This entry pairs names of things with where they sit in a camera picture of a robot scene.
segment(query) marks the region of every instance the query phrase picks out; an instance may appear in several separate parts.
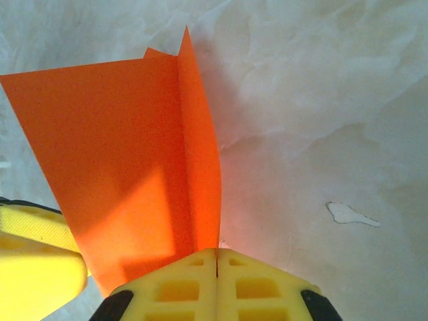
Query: white textured surface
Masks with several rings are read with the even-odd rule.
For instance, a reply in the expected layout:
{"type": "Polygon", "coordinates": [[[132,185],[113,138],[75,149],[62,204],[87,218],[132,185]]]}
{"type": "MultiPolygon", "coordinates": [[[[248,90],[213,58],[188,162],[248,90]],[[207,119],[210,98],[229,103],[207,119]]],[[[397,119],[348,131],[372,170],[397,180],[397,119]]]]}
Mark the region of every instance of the white textured surface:
{"type": "MultiPolygon", "coordinates": [[[[318,284],[345,320],[426,320],[428,1],[2,1],[0,73],[175,54],[186,24],[221,149],[221,239],[318,284]],[[339,225],[329,201],[382,225],[339,225]]],[[[0,100],[0,195],[55,206],[0,100]]]]}

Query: orange sheet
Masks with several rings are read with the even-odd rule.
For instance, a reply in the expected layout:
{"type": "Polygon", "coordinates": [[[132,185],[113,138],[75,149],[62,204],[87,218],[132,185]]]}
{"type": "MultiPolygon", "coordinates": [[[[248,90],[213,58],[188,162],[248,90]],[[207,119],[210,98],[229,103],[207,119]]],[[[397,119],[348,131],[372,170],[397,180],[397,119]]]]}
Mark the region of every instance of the orange sheet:
{"type": "Polygon", "coordinates": [[[0,81],[104,295],[218,246],[219,155],[187,30],[178,56],[0,81]]]}

